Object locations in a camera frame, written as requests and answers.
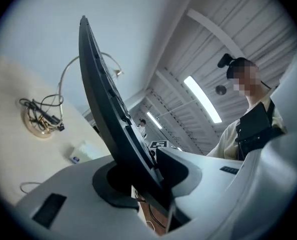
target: tube light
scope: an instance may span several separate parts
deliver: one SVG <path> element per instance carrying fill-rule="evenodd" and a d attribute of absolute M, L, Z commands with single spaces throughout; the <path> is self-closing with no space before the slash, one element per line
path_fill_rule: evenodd
<path fill-rule="evenodd" d="M 152 121 L 156 124 L 156 126 L 159 128 L 159 129 L 162 129 L 162 126 L 158 123 L 158 121 L 156 121 L 156 119 L 151 115 L 150 112 L 147 112 L 146 113 L 150 119 L 152 119 Z"/>
<path fill-rule="evenodd" d="M 222 120 L 221 120 L 218 112 L 215 110 L 213 104 L 211 103 L 209 98 L 206 96 L 204 91 L 202 91 L 202 89 L 198 85 L 198 83 L 191 76 L 186 78 L 184 80 L 184 83 L 194 93 L 194 95 L 197 97 L 197 99 L 202 103 L 203 107 L 206 109 L 207 113 L 212 118 L 213 122 L 215 124 L 222 123 Z"/>

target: black monitor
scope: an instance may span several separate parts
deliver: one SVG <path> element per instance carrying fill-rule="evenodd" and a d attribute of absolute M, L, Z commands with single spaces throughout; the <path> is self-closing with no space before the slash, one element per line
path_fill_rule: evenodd
<path fill-rule="evenodd" d="M 139 193 L 166 214 L 170 200 L 156 164 L 112 80 L 85 16 L 80 20 L 78 50 L 88 104 L 107 148 L 122 171 L 130 174 Z"/>

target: brown floor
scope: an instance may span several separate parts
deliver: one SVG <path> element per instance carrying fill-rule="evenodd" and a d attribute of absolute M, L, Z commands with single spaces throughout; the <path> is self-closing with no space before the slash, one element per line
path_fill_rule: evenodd
<path fill-rule="evenodd" d="M 162 236 L 166 233 L 165 228 L 161 227 L 159 224 L 157 224 L 154 219 L 151 217 L 149 212 L 149 205 L 146 202 L 141 202 L 140 206 L 143 209 L 143 213 L 145 216 L 145 219 L 147 221 L 151 221 L 154 225 L 155 232 L 157 235 Z M 156 210 L 153 206 L 151 206 L 152 213 L 154 217 L 164 226 L 167 226 L 168 224 L 168 218 L 166 218 L 164 215 L 162 215 L 158 210 Z M 147 225 L 152 228 L 151 223 L 147 222 Z"/>

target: black harness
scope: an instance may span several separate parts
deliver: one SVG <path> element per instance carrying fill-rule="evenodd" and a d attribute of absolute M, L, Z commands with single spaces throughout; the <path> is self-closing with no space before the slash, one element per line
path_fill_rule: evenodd
<path fill-rule="evenodd" d="M 238 143 L 237 160 L 244 161 L 249 152 L 262 149 L 270 140 L 284 134 L 279 127 L 272 126 L 274 108 L 272 100 L 267 111 L 260 102 L 240 118 L 235 139 Z"/>

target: desk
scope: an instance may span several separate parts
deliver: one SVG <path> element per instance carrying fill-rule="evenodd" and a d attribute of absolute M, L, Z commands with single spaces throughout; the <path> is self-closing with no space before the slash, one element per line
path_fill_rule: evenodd
<path fill-rule="evenodd" d="M 63 168 L 75 166 L 68 157 L 82 141 L 96 147 L 99 157 L 110 154 L 96 131 L 67 100 L 63 103 L 64 131 L 41 139 L 27 130 L 19 99 L 41 101 L 54 93 L 54 88 L 32 71 L 0 57 L 0 196 L 12 205 L 25 195 L 20 190 L 22 182 L 44 182 Z M 56 108 L 52 112 L 59 114 Z M 145 221 L 142 209 L 139 216 Z"/>

